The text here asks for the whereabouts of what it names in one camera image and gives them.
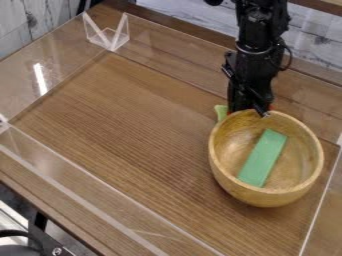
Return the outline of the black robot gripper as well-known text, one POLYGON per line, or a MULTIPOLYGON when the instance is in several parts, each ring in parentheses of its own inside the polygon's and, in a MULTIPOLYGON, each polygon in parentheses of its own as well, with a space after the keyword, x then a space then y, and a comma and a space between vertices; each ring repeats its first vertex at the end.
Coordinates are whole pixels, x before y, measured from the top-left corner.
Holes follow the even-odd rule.
POLYGON ((253 107, 261 117, 270 116, 274 94, 271 82, 285 70, 283 46, 273 46, 266 51, 227 51, 222 71, 229 78, 229 110, 231 113, 253 107))

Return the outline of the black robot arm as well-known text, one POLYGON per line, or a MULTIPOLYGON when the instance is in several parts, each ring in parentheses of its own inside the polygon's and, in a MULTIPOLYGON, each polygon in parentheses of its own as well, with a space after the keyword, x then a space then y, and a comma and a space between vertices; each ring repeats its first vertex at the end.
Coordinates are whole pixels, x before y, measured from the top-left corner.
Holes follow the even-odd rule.
POLYGON ((235 4, 238 37, 235 52, 225 53, 222 71, 229 78, 227 111, 254 109, 269 115, 274 102, 273 79, 293 59, 282 65, 290 48, 282 38, 291 17, 287 0, 231 0, 235 4))

